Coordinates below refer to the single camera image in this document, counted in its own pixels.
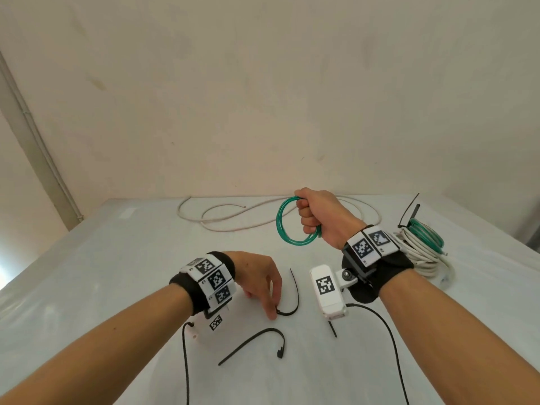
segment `forearm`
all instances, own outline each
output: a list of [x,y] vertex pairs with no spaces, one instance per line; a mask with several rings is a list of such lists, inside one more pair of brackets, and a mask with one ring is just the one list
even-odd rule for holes
[[540,374],[413,270],[391,279],[380,298],[446,404],[540,403]]
[[169,285],[95,327],[0,398],[0,405],[112,404],[193,311]]

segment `finger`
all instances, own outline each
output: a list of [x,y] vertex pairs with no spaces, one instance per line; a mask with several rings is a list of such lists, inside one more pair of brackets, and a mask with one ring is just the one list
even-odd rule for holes
[[309,207],[305,207],[303,209],[298,209],[298,214],[301,217],[311,217],[313,216],[313,213]]
[[304,199],[309,200],[309,195],[311,194],[313,190],[311,190],[309,187],[303,187],[301,189],[294,191],[294,196],[303,197]]
[[303,208],[308,207],[308,206],[309,206],[309,202],[306,199],[298,199],[296,201],[296,207],[298,209],[303,209]]
[[279,274],[278,268],[273,265],[270,268],[269,277],[272,279],[272,302],[274,306],[278,306],[281,301],[281,288],[283,287],[283,279]]
[[262,286],[257,289],[257,293],[255,295],[259,300],[261,300],[262,308],[264,309],[266,316],[270,320],[275,320],[278,317],[278,314],[275,312],[275,304],[272,301],[272,297],[270,297],[270,292],[266,289],[266,287]]
[[318,226],[321,224],[321,222],[317,220],[316,217],[302,217],[300,219],[300,223],[304,226]]

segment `white table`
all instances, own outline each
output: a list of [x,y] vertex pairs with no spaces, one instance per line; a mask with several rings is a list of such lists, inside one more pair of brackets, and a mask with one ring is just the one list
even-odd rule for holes
[[[411,200],[409,195],[359,198],[381,211],[382,226],[390,231]],[[250,205],[261,199],[193,199],[186,204],[185,213],[198,216],[214,204]],[[419,201],[422,207],[417,217],[442,235],[445,250],[456,265],[457,281],[449,295],[540,368],[540,273],[532,269],[540,268],[538,254],[530,254],[525,245],[443,197],[420,197]],[[108,201],[0,291],[0,393],[92,327],[166,285],[197,255],[214,249],[243,249],[274,258],[284,280],[280,308],[285,311],[296,302],[289,267],[293,269],[300,308],[290,317],[271,322],[257,302],[237,293],[219,341],[188,339],[192,404],[404,403],[392,343],[381,321],[368,311],[352,308],[348,317],[334,321],[335,339],[319,313],[308,270],[320,264],[337,270],[341,252],[320,239],[305,247],[288,245],[273,224],[235,233],[206,231],[179,219],[178,203],[179,199]],[[278,205],[249,211],[220,227],[265,220],[275,214]],[[235,210],[228,206],[208,216]],[[373,221],[374,212],[368,207],[363,210],[366,221]],[[305,236],[295,213],[284,223],[292,237]],[[489,250],[490,245],[529,267]],[[346,299],[352,302],[349,295]],[[381,302],[369,306],[394,332],[410,402],[442,403]],[[277,327],[285,334],[283,359],[276,356],[280,336],[268,333],[217,366],[242,341],[266,327]],[[185,403],[180,332],[118,403]]]

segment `black wire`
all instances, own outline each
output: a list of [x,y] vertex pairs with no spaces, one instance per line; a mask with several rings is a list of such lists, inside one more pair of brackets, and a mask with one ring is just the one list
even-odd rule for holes
[[400,373],[400,381],[401,381],[401,387],[403,388],[403,395],[405,396],[405,402],[407,402],[407,405],[409,405],[409,398],[407,397],[407,391],[405,390],[405,384],[403,382],[403,375],[401,374],[401,367],[400,367],[400,358],[399,358],[399,355],[397,354],[397,346],[396,346],[396,341],[394,340],[394,335],[392,334],[392,330],[390,329],[390,327],[388,326],[388,323],[384,320],[384,318],[382,318],[379,313],[377,313],[377,311],[375,310],[372,310],[371,308],[367,307],[367,306],[362,306],[361,304],[355,304],[355,303],[348,303],[347,304],[348,307],[360,307],[360,308],[364,308],[368,311],[371,311],[372,313],[374,313],[377,317],[379,317],[379,319],[384,323],[384,325],[386,326],[386,329],[388,330],[388,332],[390,333],[390,338],[392,338],[392,344],[394,345],[394,352],[396,353],[396,363],[397,363],[397,370],[398,372]]
[[403,215],[401,216],[400,222],[397,225],[398,227],[403,227],[402,224],[401,224],[401,221],[403,220],[403,218],[405,217],[405,213],[409,210],[409,207],[414,203],[414,201],[416,200],[416,198],[418,197],[419,194],[420,193],[416,193],[416,196],[414,197],[414,199],[411,200],[411,202],[409,203],[409,205],[407,206],[407,208],[403,212]]
[[278,330],[277,328],[265,328],[264,330],[262,331],[259,331],[258,333],[256,333],[255,335],[249,337],[246,341],[244,341],[242,344],[240,344],[231,354],[227,355],[225,358],[223,358],[219,364],[223,364],[225,361],[227,361],[230,357],[232,357],[234,354],[236,354],[237,352],[239,352],[244,346],[246,346],[248,343],[250,343],[251,341],[253,341],[255,338],[257,338],[259,335],[262,335],[264,333],[269,333],[269,332],[274,332],[274,333],[278,333],[279,335],[281,335],[281,337],[283,338],[283,347],[281,347],[279,350],[278,350],[278,358],[283,358],[283,354],[285,352],[285,335],[283,335],[283,333]]
[[194,326],[192,322],[186,322],[182,327],[182,346],[184,347],[184,364],[186,366],[186,405],[190,405],[190,374],[187,371],[187,354],[186,354],[186,326]]
[[293,276],[293,280],[294,280],[294,285],[296,286],[296,308],[294,310],[292,310],[291,312],[289,313],[284,313],[283,311],[280,311],[276,308],[276,313],[278,313],[278,315],[283,315],[285,317],[289,316],[289,315],[293,315],[294,313],[296,313],[296,310],[298,310],[298,306],[300,305],[300,292],[298,291],[298,284],[296,284],[296,279],[294,278],[294,274],[293,274],[293,271],[292,269],[289,269],[291,270],[291,274]]
[[338,335],[336,334],[336,330],[334,330],[334,326],[332,325],[332,321],[328,321],[328,324],[330,324],[330,328],[332,328],[332,332],[334,333],[334,337],[338,338]]

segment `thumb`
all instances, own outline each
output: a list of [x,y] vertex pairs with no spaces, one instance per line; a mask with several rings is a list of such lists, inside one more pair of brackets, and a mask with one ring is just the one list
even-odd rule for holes
[[257,290],[256,296],[261,301],[262,308],[264,309],[266,316],[270,320],[275,320],[278,317],[278,314],[275,311],[275,306],[272,301],[272,297],[270,296],[269,290],[266,287],[259,288]]
[[309,196],[313,193],[309,187],[303,187],[294,191],[294,196],[303,197],[309,201]]

